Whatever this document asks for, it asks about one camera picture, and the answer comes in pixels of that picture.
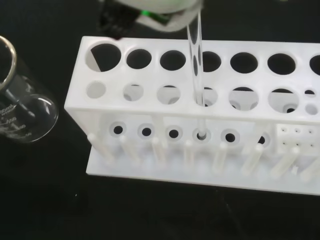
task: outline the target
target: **beaker rim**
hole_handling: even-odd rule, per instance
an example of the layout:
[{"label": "beaker rim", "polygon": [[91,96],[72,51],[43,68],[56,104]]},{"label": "beaker rim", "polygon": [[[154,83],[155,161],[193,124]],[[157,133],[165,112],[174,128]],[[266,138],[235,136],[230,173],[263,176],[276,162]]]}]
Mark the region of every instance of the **beaker rim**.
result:
[{"label": "beaker rim", "polygon": [[0,81],[0,90],[1,90],[11,81],[11,79],[15,74],[15,70],[17,66],[17,52],[15,47],[12,45],[12,43],[6,38],[4,38],[3,36],[0,36],[0,42],[3,42],[4,45],[9,49],[11,53],[11,67],[6,78],[4,78],[3,81]]}]

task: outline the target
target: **glass beaker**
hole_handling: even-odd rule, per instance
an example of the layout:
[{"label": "glass beaker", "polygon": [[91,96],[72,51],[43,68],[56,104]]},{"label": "glass beaker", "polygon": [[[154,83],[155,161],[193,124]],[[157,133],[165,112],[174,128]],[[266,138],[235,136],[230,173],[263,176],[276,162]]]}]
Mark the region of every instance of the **glass beaker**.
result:
[{"label": "glass beaker", "polygon": [[32,78],[14,46],[0,36],[0,134],[33,142],[45,136],[57,119],[51,94]]}]

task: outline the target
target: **white test tube rack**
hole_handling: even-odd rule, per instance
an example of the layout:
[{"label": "white test tube rack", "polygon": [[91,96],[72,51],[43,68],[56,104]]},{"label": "white test tube rack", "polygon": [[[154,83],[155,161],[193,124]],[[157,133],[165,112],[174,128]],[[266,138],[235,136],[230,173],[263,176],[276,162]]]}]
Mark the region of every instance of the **white test tube rack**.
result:
[{"label": "white test tube rack", "polygon": [[187,40],[82,38],[64,107],[92,144],[86,172],[320,195],[320,44],[202,48],[206,107]]}]

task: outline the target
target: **small hole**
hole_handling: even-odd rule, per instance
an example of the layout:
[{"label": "small hole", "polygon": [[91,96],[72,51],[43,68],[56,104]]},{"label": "small hole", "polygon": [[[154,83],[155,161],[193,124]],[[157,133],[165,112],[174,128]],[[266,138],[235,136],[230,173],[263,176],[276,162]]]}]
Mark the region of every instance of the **small hole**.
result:
[{"label": "small hole", "polygon": [[132,69],[144,69],[151,62],[151,54],[144,49],[137,49],[128,55],[126,63]]},{"label": "small hole", "polygon": [[315,74],[320,75],[320,55],[311,58],[310,68]]},{"label": "small hole", "polygon": [[294,111],[295,111],[294,108],[289,108],[289,109],[286,111],[286,113],[289,114],[289,113],[292,113],[292,112],[294,112]]},{"label": "small hole", "polygon": [[199,139],[200,141],[206,140],[207,138],[207,134],[205,134],[204,136],[200,136],[199,133],[196,134],[197,139]]},{"label": "small hole", "polygon": [[232,133],[228,133],[225,135],[225,140],[229,143],[233,143],[236,140],[236,137]]},{"label": "small hole", "polygon": [[106,93],[106,86],[99,81],[95,81],[89,84],[86,89],[86,94],[91,99],[98,99]]},{"label": "small hole", "polygon": [[260,137],[260,140],[258,141],[258,144],[264,144],[266,142],[265,138],[262,136]]},{"label": "small hole", "polygon": [[139,100],[143,96],[143,94],[143,87],[137,84],[129,84],[123,90],[124,99],[130,102]]},{"label": "small hole", "polygon": [[288,55],[278,53],[268,59],[270,70],[279,75],[288,75],[296,69],[295,61]]},{"label": "small hole", "polygon": [[305,111],[310,115],[316,115],[318,113],[318,109],[312,104],[305,106]]},{"label": "small hole", "polygon": [[258,67],[258,61],[252,54],[248,52],[240,52],[234,55],[230,60],[233,70],[241,74],[253,72]]},{"label": "small hole", "polygon": [[220,57],[211,51],[205,51],[203,54],[203,71],[210,73],[217,70],[221,66]]},{"label": "small hole", "polygon": [[230,92],[229,103],[239,111],[250,111],[258,105],[259,97],[248,87],[238,87]]},{"label": "small hole", "polygon": [[279,88],[269,93],[268,103],[273,110],[289,114],[298,108],[299,97],[290,90]]},{"label": "small hole", "polygon": [[180,90],[175,86],[163,86],[157,92],[157,98],[162,104],[175,104],[180,99]]},{"label": "small hole", "polygon": [[162,55],[161,66],[168,71],[181,69],[186,63],[186,57],[180,51],[171,50]]},{"label": "small hole", "polygon": [[113,129],[113,132],[117,135],[119,134],[122,134],[122,132],[124,131],[124,129],[122,128],[122,126],[116,126],[114,129]]},{"label": "small hole", "polygon": [[193,56],[193,72],[195,76],[198,76],[198,63],[196,56]]},{"label": "small hole", "polygon": [[172,139],[176,139],[176,138],[179,136],[179,132],[178,132],[177,130],[173,129],[173,130],[171,130],[171,131],[169,132],[169,136],[170,136],[170,138],[172,138]]},{"label": "small hole", "polygon": [[306,90],[304,94],[307,95],[309,98],[314,98],[316,96],[315,92],[312,90]]},{"label": "small hole", "polygon": [[112,44],[100,44],[87,54],[87,66],[96,72],[106,72],[115,68],[121,59],[119,48]]},{"label": "small hole", "polygon": [[151,135],[151,129],[146,127],[142,130],[142,135],[145,136],[145,137],[148,137]]}]

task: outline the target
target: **black background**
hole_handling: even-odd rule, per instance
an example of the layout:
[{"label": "black background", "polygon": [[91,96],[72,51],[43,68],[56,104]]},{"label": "black background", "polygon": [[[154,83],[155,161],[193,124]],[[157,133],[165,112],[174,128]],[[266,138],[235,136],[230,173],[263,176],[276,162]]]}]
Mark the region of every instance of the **black background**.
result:
[{"label": "black background", "polygon": [[[204,40],[320,43],[311,0],[207,0]],[[90,144],[63,110],[96,0],[0,0],[0,35],[57,98],[54,129],[0,138],[0,239],[319,239],[317,196],[86,175]],[[185,39],[135,26],[129,37]]]}]

